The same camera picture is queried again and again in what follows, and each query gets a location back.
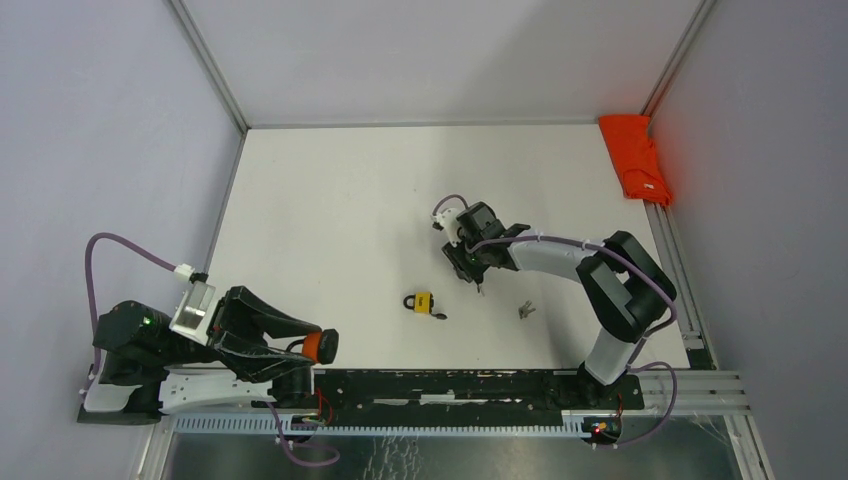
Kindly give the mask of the orange padlock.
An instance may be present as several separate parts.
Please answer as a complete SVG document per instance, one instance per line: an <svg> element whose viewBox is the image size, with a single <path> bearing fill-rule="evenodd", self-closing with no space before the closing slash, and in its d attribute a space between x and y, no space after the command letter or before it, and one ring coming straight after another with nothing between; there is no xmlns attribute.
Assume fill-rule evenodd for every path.
<svg viewBox="0 0 848 480"><path fill-rule="evenodd" d="M335 329L322 330L306 335L290 343L285 351L294 352L297 347L298 353L307 357L316 364L330 365L335 361L339 345L339 333Z"/></svg>

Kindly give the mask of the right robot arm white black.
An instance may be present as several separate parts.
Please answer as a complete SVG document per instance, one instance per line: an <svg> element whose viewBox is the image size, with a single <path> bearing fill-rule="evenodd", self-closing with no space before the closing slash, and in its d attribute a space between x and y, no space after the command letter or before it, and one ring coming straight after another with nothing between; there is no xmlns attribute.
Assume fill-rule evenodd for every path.
<svg viewBox="0 0 848 480"><path fill-rule="evenodd" d="M437 205L432 226L447 241L441 251L457 277L482 286L490 269L541 272L579 284L600 323L576 373L580 400L602 408L648 338L677 318L677 291L642 244L627 231L601 241L545 234L528 224L505 226L484 202Z"/></svg>

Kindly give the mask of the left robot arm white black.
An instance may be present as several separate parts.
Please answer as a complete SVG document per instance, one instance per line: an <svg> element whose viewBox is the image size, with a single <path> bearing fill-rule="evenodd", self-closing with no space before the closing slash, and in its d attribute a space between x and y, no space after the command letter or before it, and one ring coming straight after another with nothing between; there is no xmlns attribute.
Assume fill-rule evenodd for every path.
<svg viewBox="0 0 848 480"><path fill-rule="evenodd" d="M294 318L245 286L197 282L175 315L124 301L101 315L102 358L77 414L82 424L148 425L206 406L302 407L313 370L334 362L339 334Z"/></svg>

